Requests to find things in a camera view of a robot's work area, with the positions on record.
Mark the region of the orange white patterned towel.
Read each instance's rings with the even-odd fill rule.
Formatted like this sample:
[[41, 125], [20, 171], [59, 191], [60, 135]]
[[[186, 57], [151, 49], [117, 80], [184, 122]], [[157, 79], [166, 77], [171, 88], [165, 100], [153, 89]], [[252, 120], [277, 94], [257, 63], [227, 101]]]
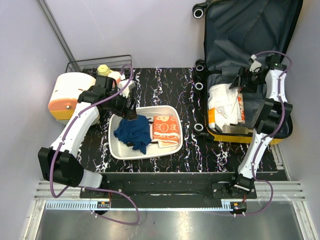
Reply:
[[152, 140], [159, 148], [176, 147], [179, 143], [180, 130], [175, 117], [155, 115], [152, 123]]

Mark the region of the yellow Pikachu suitcase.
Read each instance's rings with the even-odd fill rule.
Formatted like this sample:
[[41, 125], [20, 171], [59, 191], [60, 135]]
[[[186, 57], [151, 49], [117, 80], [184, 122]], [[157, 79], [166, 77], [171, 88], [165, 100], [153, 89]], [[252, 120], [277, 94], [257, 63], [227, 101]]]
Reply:
[[232, 83], [241, 67], [256, 54], [263, 68], [282, 61], [302, 9], [300, 0], [207, 0], [192, 7], [195, 19], [204, 18], [204, 59], [195, 63], [204, 99], [209, 89]]

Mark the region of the white cloth garment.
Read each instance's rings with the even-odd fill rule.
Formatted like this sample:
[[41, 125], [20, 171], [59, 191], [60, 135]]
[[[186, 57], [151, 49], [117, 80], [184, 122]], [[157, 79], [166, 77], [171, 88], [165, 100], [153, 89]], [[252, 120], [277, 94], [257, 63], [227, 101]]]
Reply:
[[215, 127], [238, 125], [239, 89], [229, 89], [230, 83], [213, 85], [208, 90], [208, 110], [215, 108]]

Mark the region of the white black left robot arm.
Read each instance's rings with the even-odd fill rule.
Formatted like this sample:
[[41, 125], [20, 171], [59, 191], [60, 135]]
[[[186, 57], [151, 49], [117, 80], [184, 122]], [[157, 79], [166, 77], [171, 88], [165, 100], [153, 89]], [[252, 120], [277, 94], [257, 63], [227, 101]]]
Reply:
[[75, 110], [59, 137], [50, 147], [42, 147], [38, 160], [42, 176], [50, 184], [90, 188], [97, 198], [108, 193], [101, 174], [86, 170], [78, 162], [80, 145], [89, 128], [103, 110], [127, 120], [136, 119], [135, 99], [132, 89], [135, 81], [122, 79], [119, 83], [107, 76], [97, 76], [95, 84], [83, 91]]

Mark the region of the white plastic tray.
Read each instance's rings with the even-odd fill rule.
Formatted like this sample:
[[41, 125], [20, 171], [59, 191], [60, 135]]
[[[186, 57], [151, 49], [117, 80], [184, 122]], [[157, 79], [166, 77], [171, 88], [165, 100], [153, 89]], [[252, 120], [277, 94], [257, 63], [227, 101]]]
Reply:
[[138, 107], [136, 109], [138, 115], [145, 116], [148, 119], [153, 119], [154, 116], [169, 116], [176, 118], [178, 129], [178, 143], [176, 146], [169, 146], [160, 148], [157, 143], [149, 144], [146, 147], [146, 154], [143, 154], [139, 150], [133, 150], [131, 146], [127, 146], [123, 142], [119, 141], [114, 136], [114, 131], [119, 127], [121, 117], [113, 114], [110, 118], [108, 129], [108, 143], [110, 154], [118, 160], [140, 160], [151, 159], [157, 157], [168, 156], [177, 153], [183, 146], [183, 133], [180, 117], [176, 109], [170, 105], [158, 105], [158, 106], [146, 106]]

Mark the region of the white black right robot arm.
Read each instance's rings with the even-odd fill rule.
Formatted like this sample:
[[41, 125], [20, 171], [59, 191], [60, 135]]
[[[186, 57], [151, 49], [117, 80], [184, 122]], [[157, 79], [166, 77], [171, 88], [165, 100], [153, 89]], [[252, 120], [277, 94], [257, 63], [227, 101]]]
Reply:
[[263, 154], [274, 136], [290, 117], [293, 105], [285, 95], [287, 66], [281, 63], [284, 53], [274, 50], [265, 52], [265, 63], [260, 63], [258, 54], [250, 57], [249, 68], [241, 67], [230, 89], [241, 93], [255, 93], [259, 85], [266, 85], [266, 96], [252, 119], [253, 134], [247, 153], [237, 172], [227, 185], [228, 195], [239, 198], [251, 192], [256, 182], [256, 173]]

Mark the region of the navy blue garment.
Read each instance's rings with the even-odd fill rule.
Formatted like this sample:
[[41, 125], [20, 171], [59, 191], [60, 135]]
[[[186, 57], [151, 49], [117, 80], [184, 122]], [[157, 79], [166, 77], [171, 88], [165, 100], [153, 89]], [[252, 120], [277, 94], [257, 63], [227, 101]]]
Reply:
[[147, 145], [152, 141], [150, 136], [150, 123], [144, 115], [137, 115], [137, 119], [122, 119], [113, 135], [124, 144], [133, 144], [132, 149], [144, 155]]

